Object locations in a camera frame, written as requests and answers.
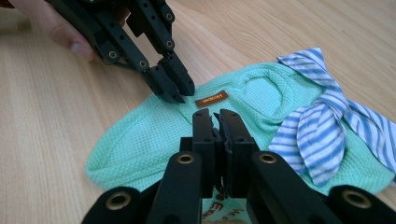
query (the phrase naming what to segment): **striped cloth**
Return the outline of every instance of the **striped cloth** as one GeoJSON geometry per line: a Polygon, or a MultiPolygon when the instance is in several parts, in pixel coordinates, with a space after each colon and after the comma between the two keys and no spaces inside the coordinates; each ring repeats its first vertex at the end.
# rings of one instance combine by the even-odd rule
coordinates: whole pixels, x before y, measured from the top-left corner
{"type": "Polygon", "coordinates": [[[348,100],[328,74],[319,48],[306,49],[278,62],[319,84],[323,93],[282,122],[269,150],[281,155],[298,173],[306,171],[318,187],[338,171],[346,145],[345,121],[379,161],[396,173],[396,125],[380,114],[348,100]]]}

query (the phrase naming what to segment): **black mechanical part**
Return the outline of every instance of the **black mechanical part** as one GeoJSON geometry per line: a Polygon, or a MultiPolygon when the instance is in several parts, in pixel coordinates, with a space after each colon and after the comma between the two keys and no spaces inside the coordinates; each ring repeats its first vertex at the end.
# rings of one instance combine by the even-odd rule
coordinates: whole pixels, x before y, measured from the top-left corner
{"type": "Polygon", "coordinates": [[[327,201],[345,223],[396,223],[394,211],[363,189],[337,186],[331,189],[327,201]]]}
{"type": "Polygon", "coordinates": [[[203,158],[203,198],[211,198],[215,186],[215,153],[217,138],[213,134],[213,123],[209,110],[200,110],[192,115],[192,151],[203,158]]]}
{"type": "Polygon", "coordinates": [[[164,0],[47,1],[87,38],[105,63],[139,72],[165,102],[185,103],[182,96],[194,95],[194,83],[174,51],[175,15],[164,0]],[[134,35],[145,34],[163,56],[156,66],[149,67],[149,61],[114,19],[113,13],[120,7],[131,11],[127,24],[134,35]]]}
{"type": "Polygon", "coordinates": [[[126,187],[110,189],[99,197],[82,223],[130,223],[136,217],[141,200],[137,189],[126,187]]]}
{"type": "Polygon", "coordinates": [[[224,140],[222,158],[225,161],[221,169],[224,196],[246,198],[250,183],[250,176],[247,175],[250,155],[259,151],[259,148],[239,114],[221,109],[215,115],[219,120],[219,133],[224,140]]]}
{"type": "Polygon", "coordinates": [[[202,159],[197,153],[181,151],[173,155],[146,223],[201,222],[201,171],[202,159]]]}
{"type": "MultiPolygon", "coordinates": [[[[282,157],[258,151],[251,161],[253,183],[276,223],[341,223],[282,157]]],[[[257,200],[259,195],[250,196],[257,200]]]]}
{"type": "Polygon", "coordinates": [[[250,185],[247,193],[247,214],[252,224],[275,224],[271,211],[254,185],[250,185]]]}

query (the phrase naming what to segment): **wood grain surface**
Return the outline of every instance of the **wood grain surface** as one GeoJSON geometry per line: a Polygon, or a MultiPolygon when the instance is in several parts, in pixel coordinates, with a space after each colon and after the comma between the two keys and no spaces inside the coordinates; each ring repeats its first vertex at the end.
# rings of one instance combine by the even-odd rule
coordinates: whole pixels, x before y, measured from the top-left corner
{"type": "MultiPolygon", "coordinates": [[[[396,121],[396,1],[167,3],[176,53],[196,84],[320,46],[346,97],[396,121]]],[[[133,39],[158,61],[145,37],[133,39]]],[[[94,145],[150,94],[137,73],[84,63],[0,8],[0,223],[79,223],[103,193],[84,173],[94,145]]],[[[396,210],[396,188],[378,197],[396,210]]]]}

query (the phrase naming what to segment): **brown label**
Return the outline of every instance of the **brown label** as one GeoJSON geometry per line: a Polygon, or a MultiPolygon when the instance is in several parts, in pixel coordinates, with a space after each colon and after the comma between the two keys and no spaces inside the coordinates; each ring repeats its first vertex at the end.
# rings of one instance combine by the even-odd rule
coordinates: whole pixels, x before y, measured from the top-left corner
{"type": "Polygon", "coordinates": [[[197,100],[197,101],[195,101],[195,104],[198,105],[199,107],[203,107],[206,105],[212,105],[214,103],[223,101],[223,100],[227,99],[227,97],[228,97],[227,92],[221,91],[221,92],[217,93],[216,95],[206,97],[205,99],[202,99],[202,100],[197,100]]]}

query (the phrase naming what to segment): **green pet shirt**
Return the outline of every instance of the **green pet shirt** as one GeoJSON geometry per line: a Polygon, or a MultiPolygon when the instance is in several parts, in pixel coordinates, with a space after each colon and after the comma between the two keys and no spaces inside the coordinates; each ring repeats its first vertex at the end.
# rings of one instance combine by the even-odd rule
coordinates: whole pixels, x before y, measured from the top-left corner
{"type": "MultiPolygon", "coordinates": [[[[202,108],[238,113],[261,150],[267,150],[281,122],[296,108],[310,105],[321,87],[279,63],[259,63],[216,77],[198,86],[186,104],[173,105],[151,95],[115,123],[100,139],[88,160],[86,173],[103,189],[126,186],[144,190],[163,177],[169,158],[179,150],[180,137],[192,136],[192,114],[202,108]],[[221,91],[228,98],[198,107],[197,100],[221,91]]],[[[214,126],[219,127],[216,119],[214,126]]],[[[346,126],[346,150],[336,175],[318,188],[309,175],[301,176],[312,189],[328,194],[338,185],[352,185],[372,193],[384,189],[394,173],[382,165],[364,142],[346,126]]],[[[245,200],[223,200],[218,193],[204,200],[203,221],[248,221],[245,200]]]]}

